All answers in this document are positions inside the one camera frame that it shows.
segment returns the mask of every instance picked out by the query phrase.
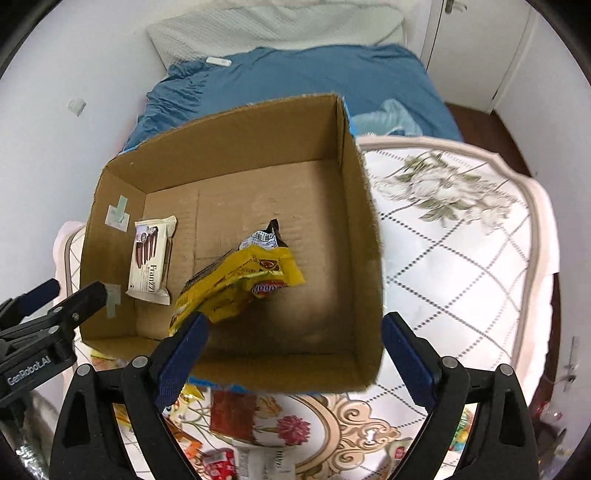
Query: pink flower print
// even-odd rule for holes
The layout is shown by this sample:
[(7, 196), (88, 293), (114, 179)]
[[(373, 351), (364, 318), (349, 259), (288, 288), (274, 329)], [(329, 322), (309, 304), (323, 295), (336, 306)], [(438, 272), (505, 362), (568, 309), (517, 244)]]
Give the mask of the pink flower print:
[(286, 445), (301, 445), (310, 437), (310, 423), (295, 415), (277, 420), (277, 435)]

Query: white wall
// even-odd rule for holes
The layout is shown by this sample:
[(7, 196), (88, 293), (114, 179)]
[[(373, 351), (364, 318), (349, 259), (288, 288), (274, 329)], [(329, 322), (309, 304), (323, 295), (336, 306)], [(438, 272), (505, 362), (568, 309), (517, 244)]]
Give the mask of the white wall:
[(554, 387), (566, 447), (591, 421), (591, 86), (539, 15), (530, 44), (496, 110), (554, 207), (560, 239), (562, 331), (558, 376), (581, 337), (580, 368), (568, 394)]
[[(149, 23), (191, 0), (63, 0), (0, 79), (0, 301), (54, 274), (67, 220), (86, 221), (102, 167), (123, 146), (165, 70)], [(77, 118), (66, 108), (87, 102)]]

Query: red snack package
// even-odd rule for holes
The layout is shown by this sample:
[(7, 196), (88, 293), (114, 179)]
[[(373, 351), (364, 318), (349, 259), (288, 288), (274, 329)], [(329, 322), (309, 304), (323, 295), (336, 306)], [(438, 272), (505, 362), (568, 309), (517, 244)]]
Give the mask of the red snack package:
[(209, 429), (221, 435), (254, 442), (252, 427), (256, 395), (212, 390), (212, 421)]
[(234, 450), (221, 448), (207, 452), (202, 458), (203, 466), (212, 480), (237, 480)]

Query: black clamp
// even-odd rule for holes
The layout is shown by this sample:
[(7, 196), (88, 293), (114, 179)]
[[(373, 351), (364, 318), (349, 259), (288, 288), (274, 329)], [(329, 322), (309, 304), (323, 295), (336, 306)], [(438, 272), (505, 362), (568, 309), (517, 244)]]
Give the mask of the black clamp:
[(195, 472), (165, 424), (172, 405), (207, 341), (201, 313), (185, 320), (150, 357), (125, 368), (96, 372), (78, 367), (61, 409), (51, 449), (51, 480), (137, 479), (119, 433), (113, 403), (125, 404), (135, 437), (158, 479), (196, 480)]
[(59, 292), (59, 283), (51, 279), (0, 306), (0, 408), (72, 366), (75, 328), (106, 305), (105, 286), (95, 282), (46, 315), (20, 324)]
[(427, 419), (390, 480), (431, 480), (441, 467), (467, 404), (478, 403), (453, 480), (537, 480), (538, 459), (527, 404), (514, 370), (465, 368), (439, 357), (398, 313), (382, 321), (384, 346)]
[[(207, 341), (209, 322), (197, 312), (150, 357), (96, 372), (78, 367), (64, 401), (51, 452), (51, 480), (137, 479), (117, 427), (113, 403), (124, 403), (154, 478), (196, 480), (161, 414), (175, 402)], [(382, 338), (414, 402), (428, 416), (389, 480), (432, 480), (459, 424), (464, 406), (478, 403), (454, 480), (538, 478), (534, 433), (513, 369), (464, 368), (439, 357), (397, 313), (382, 321)]]

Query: white door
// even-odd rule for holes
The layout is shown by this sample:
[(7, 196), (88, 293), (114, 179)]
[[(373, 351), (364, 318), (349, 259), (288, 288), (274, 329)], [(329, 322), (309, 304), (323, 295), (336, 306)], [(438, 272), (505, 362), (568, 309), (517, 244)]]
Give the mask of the white door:
[(443, 0), (427, 73), (443, 100), (490, 112), (525, 31), (526, 0)]

